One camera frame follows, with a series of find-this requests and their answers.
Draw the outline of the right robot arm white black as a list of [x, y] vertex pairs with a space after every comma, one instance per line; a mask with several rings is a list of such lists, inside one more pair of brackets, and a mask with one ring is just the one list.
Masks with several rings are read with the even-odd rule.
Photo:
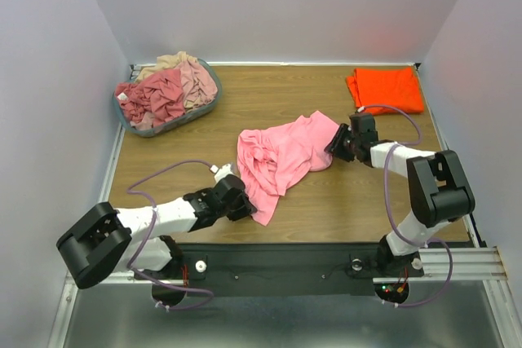
[[380, 139], [374, 116], [357, 113], [341, 124], [325, 147], [332, 157], [359, 161], [383, 170], [384, 201], [391, 213], [389, 174], [407, 179], [410, 211], [399, 224], [388, 221], [391, 232], [378, 243], [374, 265], [385, 275], [406, 266], [413, 255], [433, 241], [442, 228], [470, 214], [476, 199], [458, 154], [453, 150], [418, 150], [411, 143]]

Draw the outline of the light pink t shirt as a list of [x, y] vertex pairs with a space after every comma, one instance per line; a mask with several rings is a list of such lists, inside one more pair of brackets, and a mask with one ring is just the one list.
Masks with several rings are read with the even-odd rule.
[[266, 130], [243, 130], [237, 140], [237, 167], [257, 211], [253, 219], [266, 226], [279, 198], [310, 172], [330, 167], [325, 151], [339, 125], [322, 112], [301, 116]]

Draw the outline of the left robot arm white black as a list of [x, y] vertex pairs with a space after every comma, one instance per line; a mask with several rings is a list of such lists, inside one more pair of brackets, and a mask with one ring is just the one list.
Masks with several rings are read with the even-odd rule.
[[213, 187], [159, 205], [115, 209], [100, 202], [57, 240], [56, 248], [79, 289], [132, 267], [171, 278], [180, 272], [182, 259], [163, 236], [211, 227], [223, 217], [234, 222], [256, 212], [246, 185], [227, 174]]

